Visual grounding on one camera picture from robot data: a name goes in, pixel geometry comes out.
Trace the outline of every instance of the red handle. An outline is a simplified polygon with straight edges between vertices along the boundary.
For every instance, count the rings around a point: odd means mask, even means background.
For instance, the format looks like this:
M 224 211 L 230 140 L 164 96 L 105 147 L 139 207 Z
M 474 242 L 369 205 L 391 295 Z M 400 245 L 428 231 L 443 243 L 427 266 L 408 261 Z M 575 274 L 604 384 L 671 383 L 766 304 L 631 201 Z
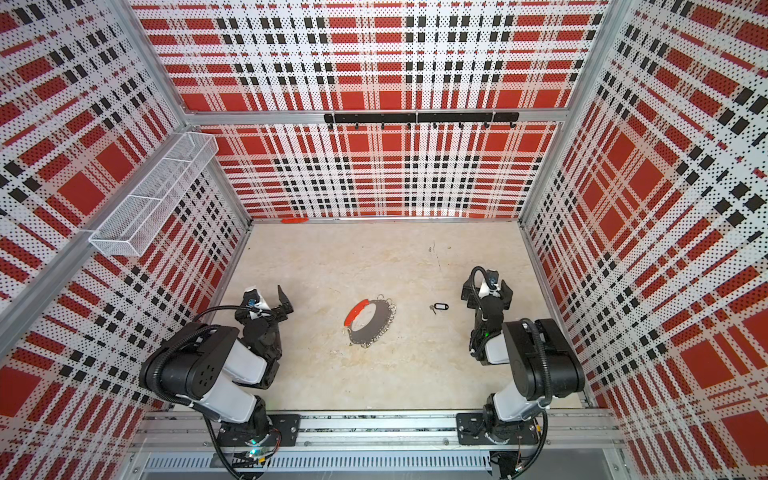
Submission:
M 366 298 L 366 299 L 365 299 L 365 300 L 363 300 L 362 302 L 360 302 L 360 303 L 358 303 L 357 305 L 355 305 L 355 308 L 353 308 L 353 309 L 352 309 L 352 310 L 351 310 L 351 311 L 350 311 L 350 312 L 347 314 L 347 316 L 346 316 L 346 320 L 344 320 L 344 326 L 345 326 L 345 327 L 347 327 L 347 328 L 351 327 L 351 326 L 352 326 L 352 322 L 354 322 L 354 321 L 355 321 L 355 318 L 357 318 L 357 316 L 360 314 L 360 312 L 362 312 L 362 309 L 366 308 L 366 306 L 367 306 L 369 303 L 370 303 L 370 302 L 369 302 L 369 301 L 368 301 L 368 299 Z

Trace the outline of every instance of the perforated panel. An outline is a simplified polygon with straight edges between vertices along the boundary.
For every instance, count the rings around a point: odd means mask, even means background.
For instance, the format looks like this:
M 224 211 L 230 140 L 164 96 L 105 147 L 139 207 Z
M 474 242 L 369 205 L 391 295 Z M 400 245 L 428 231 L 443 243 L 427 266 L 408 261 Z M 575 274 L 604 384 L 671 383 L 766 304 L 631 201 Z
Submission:
M 172 131 L 101 3 L 0 12 L 0 310 Z
M 638 2 L 531 228 L 648 478 L 768 475 L 768 3 Z
M 192 111 L 564 107 L 607 0 L 131 0 Z
M 72 277 L 0 366 L 0 477 L 115 473 L 161 406 L 141 362 L 208 306 L 242 234 L 203 172 L 141 258 L 96 254 Z
M 255 218 L 517 217 L 556 128 L 414 124 L 206 127 Z

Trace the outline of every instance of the pegboard wall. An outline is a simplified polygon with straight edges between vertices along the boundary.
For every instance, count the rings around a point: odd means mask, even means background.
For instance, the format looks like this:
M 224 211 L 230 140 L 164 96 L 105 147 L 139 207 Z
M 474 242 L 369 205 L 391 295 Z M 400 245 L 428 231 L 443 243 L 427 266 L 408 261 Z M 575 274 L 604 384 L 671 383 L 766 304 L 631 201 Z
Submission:
M 768 2 L 656 0 L 529 224 L 647 478 L 768 476 Z
M 102 2 L 0 11 L 0 311 L 175 129 Z
M 555 122 L 204 127 L 254 218 L 517 217 Z
M 130 0 L 191 111 L 564 107 L 608 0 Z
M 205 309 L 243 229 L 203 172 L 141 258 L 94 255 L 0 364 L 0 477 L 112 477 L 143 362 Z

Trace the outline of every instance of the beige tabletop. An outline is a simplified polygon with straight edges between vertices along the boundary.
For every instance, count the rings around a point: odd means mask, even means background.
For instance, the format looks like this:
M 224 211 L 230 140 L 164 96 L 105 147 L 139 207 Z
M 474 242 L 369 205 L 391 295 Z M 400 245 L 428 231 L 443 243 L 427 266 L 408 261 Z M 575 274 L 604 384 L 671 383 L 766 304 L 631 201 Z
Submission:
M 257 286 L 275 305 L 278 284 L 293 304 L 280 324 L 280 370 L 268 390 L 254 390 L 269 410 L 479 409 L 512 377 L 508 365 L 468 353 L 473 312 L 460 294 L 475 265 L 498 270 L 514 291 L 506 321 L 549 317 L 511 222 L 257 223 L 222 304 Z M 347 313 L 379 294 L 397 305 L 389 331 L 368 349 L 350 346 Z M 449 309 L 435 315 L 437 302 Z M 239 326 L 231 311 L 214 322 Z M 553 406 L 580 404 L 570 396 Z

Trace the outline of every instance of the wire basket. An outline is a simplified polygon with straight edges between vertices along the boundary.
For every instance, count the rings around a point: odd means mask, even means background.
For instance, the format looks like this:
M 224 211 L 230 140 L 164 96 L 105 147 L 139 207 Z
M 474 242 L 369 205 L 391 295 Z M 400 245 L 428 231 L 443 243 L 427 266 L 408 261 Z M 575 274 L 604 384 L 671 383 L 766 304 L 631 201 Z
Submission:
M 186 132 L 91 235 L 104 255 L 140 257 L 218 152 L 210 134 Z

